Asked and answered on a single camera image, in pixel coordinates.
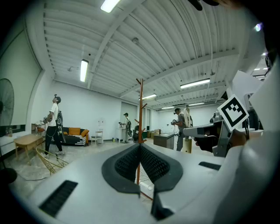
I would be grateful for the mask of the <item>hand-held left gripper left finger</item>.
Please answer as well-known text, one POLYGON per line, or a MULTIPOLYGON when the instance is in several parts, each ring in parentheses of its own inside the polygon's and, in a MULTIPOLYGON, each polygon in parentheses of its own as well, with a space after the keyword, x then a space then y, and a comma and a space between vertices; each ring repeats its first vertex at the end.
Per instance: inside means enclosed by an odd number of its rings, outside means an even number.
POLYGON ((133 144, 103 163, 102 176, 117 192, 140 195, 140 187, 135 183, 140 160, 140 145, 133 144))

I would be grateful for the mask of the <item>person's right hand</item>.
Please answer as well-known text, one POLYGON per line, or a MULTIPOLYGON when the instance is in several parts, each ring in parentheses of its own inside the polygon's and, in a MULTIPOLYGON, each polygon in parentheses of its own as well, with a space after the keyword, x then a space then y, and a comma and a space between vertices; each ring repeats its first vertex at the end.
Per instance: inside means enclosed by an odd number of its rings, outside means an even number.
POLYGON ((240 132, 238 130, 234 130, 229 142, 232 147, 237 147, 244 145, 246 141, 247 138, 245 133, 240 132))

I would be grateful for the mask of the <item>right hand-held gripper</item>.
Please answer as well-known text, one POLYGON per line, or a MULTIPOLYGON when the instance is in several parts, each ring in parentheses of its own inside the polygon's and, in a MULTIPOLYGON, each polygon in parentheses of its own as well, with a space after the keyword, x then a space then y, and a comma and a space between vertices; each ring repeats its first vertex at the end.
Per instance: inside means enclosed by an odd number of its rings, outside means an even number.
POLYGON ((195 139, 201 150, 225 157, 232 147, 231 139, 235 128, 248 117, 246 108, 233 94, 218 107, 212 123, 185 128, 183 134, 195 139))

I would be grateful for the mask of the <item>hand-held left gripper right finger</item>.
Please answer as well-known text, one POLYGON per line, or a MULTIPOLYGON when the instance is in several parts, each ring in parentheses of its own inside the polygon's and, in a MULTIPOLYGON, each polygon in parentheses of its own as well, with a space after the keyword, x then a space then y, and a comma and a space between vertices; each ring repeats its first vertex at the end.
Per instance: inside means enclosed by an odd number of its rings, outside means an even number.
POLYGON ((140 155, 140 163, 154 185, 154 196, 150 213, 157 220, 165 219, 174 212, 163 207, 159 193, 175 188, 183 175, 183 167, 177 160, 146 144, 140 145, 140 155))

